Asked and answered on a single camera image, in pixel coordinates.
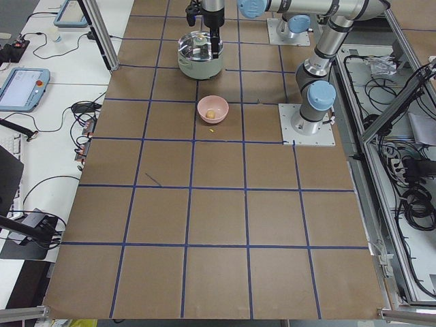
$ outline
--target light blue cap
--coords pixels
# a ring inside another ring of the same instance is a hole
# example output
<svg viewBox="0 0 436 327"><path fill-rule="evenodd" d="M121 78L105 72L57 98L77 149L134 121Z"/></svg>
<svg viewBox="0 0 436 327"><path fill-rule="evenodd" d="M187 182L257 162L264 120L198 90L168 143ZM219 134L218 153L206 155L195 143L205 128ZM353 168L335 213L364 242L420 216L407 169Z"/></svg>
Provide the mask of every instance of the light blue cap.
<svg viewBox="0 0 436 327"><path fill-rule="evenodd" d="M261 16L266 9L267 0L238 0L239 12L245 18L256 18Z"/></svg>
<svg viewBox="0 0 436 327"><path fill-rule="evenodd" d="M307 15L295 15L289 22L287 26L292 33L301 33L307 31L311 25L311 18Z"/></svg>
<svg viewBox="0 0 436 327"><path fill-rule="evenodd" d="M333 106L336 90L329 82L317 80L309 87L307 99L314 109L326 111Z"/></svg>

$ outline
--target black monitor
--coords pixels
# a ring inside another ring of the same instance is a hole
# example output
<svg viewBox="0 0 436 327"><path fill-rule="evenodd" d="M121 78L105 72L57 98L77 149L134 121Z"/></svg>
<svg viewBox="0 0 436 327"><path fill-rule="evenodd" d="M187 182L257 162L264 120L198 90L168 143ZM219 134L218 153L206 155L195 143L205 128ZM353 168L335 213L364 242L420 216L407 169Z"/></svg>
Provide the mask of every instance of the black monitor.
<svg viewBox="0 0 436 327"><path fill-rule="evenodd" d="M26 236L19 242L7 239L0 252L0 259L42 260L46 257L57 218L41 213L31 213L30 215L39 215L37 218L40 219L35 227L31 227L21 223L26 219L25 215L17 220L6 217L20 186L23 170L23 163L0 146L0 230L4 228L15 233L12 235L18 233Z"/></svg>

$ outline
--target white mounting plate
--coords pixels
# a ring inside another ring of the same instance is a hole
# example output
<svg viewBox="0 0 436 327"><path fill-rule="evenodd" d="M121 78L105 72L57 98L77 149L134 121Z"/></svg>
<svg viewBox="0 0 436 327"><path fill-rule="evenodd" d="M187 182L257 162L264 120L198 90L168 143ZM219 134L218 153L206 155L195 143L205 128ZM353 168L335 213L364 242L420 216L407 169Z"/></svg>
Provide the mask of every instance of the white mounting plate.
<svg viewBox="0 0 436 327"><path fill-rule="evenodd" d="M270 44L279 46L310 46L311 41L307 32L302 32L292 39L282 38L277 34L277 26L281 18L268 18L266 24L268 25L268 35L270 37Z"/></svg>
<svg viewBox="0 0 436 327"><path fill-rule="evenodd" d="M294 112L300 110L300 104L279 104L281 136L284 145L306 145L306 146L335 146L332 126L325 124L319 132L312 136L301 135L291 126L291 117Z"/></svg>

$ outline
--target silver metal pot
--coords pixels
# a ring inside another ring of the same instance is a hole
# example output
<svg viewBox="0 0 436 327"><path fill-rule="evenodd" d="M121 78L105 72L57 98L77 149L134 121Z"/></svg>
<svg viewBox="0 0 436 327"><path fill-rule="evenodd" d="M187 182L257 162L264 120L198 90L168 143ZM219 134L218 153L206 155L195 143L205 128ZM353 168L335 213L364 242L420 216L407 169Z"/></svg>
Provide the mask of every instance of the silver metal pot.
<svg viewBox="0 0 436 327"><path fill-rule="evenodd" d="M223 68L223 42L219 43L219 58L212 58L209 32L193 31L178 41L178 66L196 80L207 80Z"/></svg>

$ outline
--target rice cooker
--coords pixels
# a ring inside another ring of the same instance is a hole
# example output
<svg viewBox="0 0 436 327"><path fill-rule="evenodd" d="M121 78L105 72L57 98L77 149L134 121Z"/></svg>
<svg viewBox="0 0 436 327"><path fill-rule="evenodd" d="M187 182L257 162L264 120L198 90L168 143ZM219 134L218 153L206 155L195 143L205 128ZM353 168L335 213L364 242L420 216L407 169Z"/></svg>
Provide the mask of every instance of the rice cooker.
<svg viewBox="0 0 436 327"><path fill-rule="evenodd" d="M223 68L223 42L219 42L219 58L212 58L211 37L206 31L193 31L178 41L178 66L196 80L207 80Z"/></svg>

